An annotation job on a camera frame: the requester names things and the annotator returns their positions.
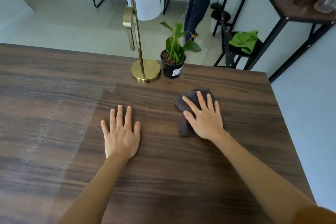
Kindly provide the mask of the person's right hand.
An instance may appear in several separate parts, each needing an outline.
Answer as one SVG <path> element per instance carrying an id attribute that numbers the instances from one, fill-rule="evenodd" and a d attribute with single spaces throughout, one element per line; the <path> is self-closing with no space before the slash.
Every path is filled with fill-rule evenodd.
<path id="1" fill-rule="evenodd" d="M 214 102 L 212 96 L 208 94 L 208 111 L 202 111 L 189 98 L 182 97 L 183 101 L 190 107 L 192 114 L 197 120 L 197 125 L 192 127 L 195 133 L 204 139 L 215 143 L 225 137 L 228 133 L 223 127 L 222 117 L 218 117 L 214 110 Z"/>

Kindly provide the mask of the person's left hand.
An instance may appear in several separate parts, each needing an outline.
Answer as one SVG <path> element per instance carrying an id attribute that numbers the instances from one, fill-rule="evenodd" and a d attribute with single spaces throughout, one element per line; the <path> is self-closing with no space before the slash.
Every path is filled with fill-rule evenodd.
<path id="1" fill-rule="evenodd" d="M 110 111 L 110 128 L 107 140 L 104 140 L 104 151 L 106 158 L 120 158 L 128 161 L 132 158 L 139 148 L 140 143 L 135 143 L 133 137 L 132 108 L 126 108 L 123 115 L 123 127 L 116 128 L 117 109 Z"/>

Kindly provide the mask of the person's right forearm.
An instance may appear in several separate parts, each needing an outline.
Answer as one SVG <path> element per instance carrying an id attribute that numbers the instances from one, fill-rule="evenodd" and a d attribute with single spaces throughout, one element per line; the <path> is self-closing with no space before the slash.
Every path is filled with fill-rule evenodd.
<path id="1" fill-rule="evenodd" d="M 226 131 L 211 140 L 232 164 L 257 202 L 276 224 L 336 224 L 336 213 L 309 197 L 251 154 Z"/>

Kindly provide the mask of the person's left forearm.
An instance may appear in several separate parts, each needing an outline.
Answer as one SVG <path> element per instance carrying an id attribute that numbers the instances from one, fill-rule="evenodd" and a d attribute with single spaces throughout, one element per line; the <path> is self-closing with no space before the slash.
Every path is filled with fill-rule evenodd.
<path id="1" fill-rule="evenodd" d="M 129 158 L 111 154 L 57 224 L 101 224 L 115 183 Z"/>

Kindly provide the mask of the black plastic plant pot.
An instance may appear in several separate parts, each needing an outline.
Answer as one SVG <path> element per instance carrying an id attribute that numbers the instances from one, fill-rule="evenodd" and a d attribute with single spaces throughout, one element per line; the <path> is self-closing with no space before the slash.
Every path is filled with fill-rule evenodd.
<path id="1" fill-rule="evenodd" d="M 182 59 L 181 62 L 179 62 L 178 64 L 175 64 L 173 61 L 169 61 L 169 53 L 164 50 L 162 51 L 161 55 L 161 63 L 162 63 L 162 69 L 163 69 L 163 74 L 167 77 L 167 78 L 177 78 L 179 77 L 182 67 L 186 61 L 186 56 Z"/>

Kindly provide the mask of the green potted plant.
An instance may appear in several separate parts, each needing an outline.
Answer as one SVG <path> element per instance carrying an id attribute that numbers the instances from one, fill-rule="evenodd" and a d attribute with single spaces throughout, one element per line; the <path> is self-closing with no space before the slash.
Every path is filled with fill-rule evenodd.
<path id="1" fill-rule="evenodd" d="M 179 65 L 185 61 L 185 52 L 199 52 L 201 50 L 200 46 L 193 41 L 195 35 L 189 31 L 184 31 L 183 24 L 177 22 L 174 24 L 174 27 L 169 26 L 166 22 L 160 22 L 160 24 L 171 31 L 171 35 L 166 39 L 166 50 L 164 50 L 161 55 L 163 62 L 168 65 Z M 186 34 L 189 34 L 191 39 L 186 41 L 182 46 L 180 44 L 180 38 Z"/>

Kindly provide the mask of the black metal stool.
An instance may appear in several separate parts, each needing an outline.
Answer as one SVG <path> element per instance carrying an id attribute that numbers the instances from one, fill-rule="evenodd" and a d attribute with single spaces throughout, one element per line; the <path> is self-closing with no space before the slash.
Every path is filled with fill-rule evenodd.
<path id="1" fill-rule="evenodd" d="M 219 10 L 215 10 L 212 13 L 212 18 L 215 15 L 220 19 L 221 28 L 221 45 L 222 53 L 216 60 L 214 66 L 217 67 L 220 61 L 225 58 L 224 67 L 236 69 L 241 58 L 251 59 L 254 58 L 263 46 L 263 42 L 258 38 L 258 31 L 233 31 L 228 29 L 228 20 L 231 15 L 223 11 L 219 17 Z"/>

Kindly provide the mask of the gold table lamp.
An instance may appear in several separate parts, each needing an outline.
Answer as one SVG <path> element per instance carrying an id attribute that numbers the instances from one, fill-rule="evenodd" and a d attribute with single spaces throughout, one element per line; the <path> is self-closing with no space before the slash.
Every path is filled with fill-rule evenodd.
<path id="1" fill-rule="evenodd" d="M 130 49 L 132 51 L 137 49 L 139 56 L 139 59 L 131 66 L 132 77 L 140 83 L 150 83 L 160 77 L 161 66 L 156 60 L 143 58 L 136 3 L 135 0 L 127 1 L 129 5 L 124 10 L 123 26 L 127 30 Z"/>

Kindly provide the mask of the green cloth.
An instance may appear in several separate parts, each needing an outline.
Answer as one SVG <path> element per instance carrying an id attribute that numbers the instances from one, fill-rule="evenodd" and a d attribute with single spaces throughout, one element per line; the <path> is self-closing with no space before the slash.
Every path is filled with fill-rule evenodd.
<path id="1" fill-rule="evenodd" d="M 243 32 L 237 31 L 233 35 L 232 40 L 229 41 L 229 44 L 241 48 L 241 51 L 247 54 L 251 54 L 254 50 L 255 44 L 258 40 L 258 30 Z"/>

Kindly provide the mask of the dark wood console shelf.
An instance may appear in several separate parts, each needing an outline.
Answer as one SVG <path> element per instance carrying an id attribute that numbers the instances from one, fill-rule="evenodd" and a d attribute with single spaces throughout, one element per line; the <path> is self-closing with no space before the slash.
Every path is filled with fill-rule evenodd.
<path id="1" fill-rule="evenodd" d="M 336 25 L 336 15 L 326 15 L 319 13 L 314 9 L 313 1 L 307 1 L 303 5 L 299 6 L 296 0 L 269 0 L 272 7 L 279 16 L 279 21 L 276 23 L 264 42 L 261 40 L 257 41 L 256 47 L 254 48 L 252 54 L 243 55 L 242 51 L 235 52 L 237 48 L 229 47 L 229 40 L 232 39 L 231 32 L 245 1 L 246 0 L 241 1 L 232 23 L 225 21 L 224 8 L 227 0 L 224 0 L 221 6 L 221 16 L 216 21 L 213 36 L 215 36 L 217 28 L 221 27 L 222 53 L 216 60 L 214 67 L 217 67 L 222 58 L 225 57 L 225 66 L 221 67 L 235 69 L 240 59 L 245 57 L 248 58 L 248 60 L 244 70 L 251 70 L 288 22 L 311 23 L 312 27 L 307 40 L 270 76 L 269 81 L 272 83 L 292 64 L 294 64 L 295 61 L 297 61 L 322 36 L 324 36 L 334 25 Z"/>

